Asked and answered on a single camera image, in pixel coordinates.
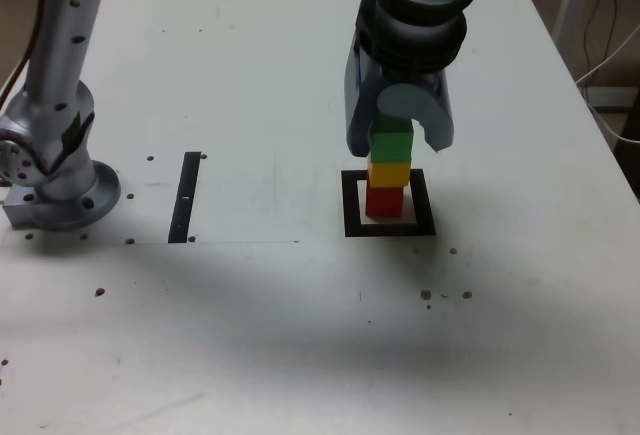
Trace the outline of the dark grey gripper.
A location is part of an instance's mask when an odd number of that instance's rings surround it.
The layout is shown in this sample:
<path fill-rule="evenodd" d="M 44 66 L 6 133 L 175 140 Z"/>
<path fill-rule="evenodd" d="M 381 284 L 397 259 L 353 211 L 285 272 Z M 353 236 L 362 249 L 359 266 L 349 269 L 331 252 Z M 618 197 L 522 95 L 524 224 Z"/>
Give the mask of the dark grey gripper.
<path fill-rule="evenodd" d="M 354 37 L 344 74 L 346 143 L 350 153 L 355 157 L 369 154 L 369 130 L 379 112 L 417 121 L 425 142 L 436 152 L 450 147 L 454 124 L 445 73 L 389 69 L 385 76 L 390 82 L 386 88 L 380 65 Z"/>

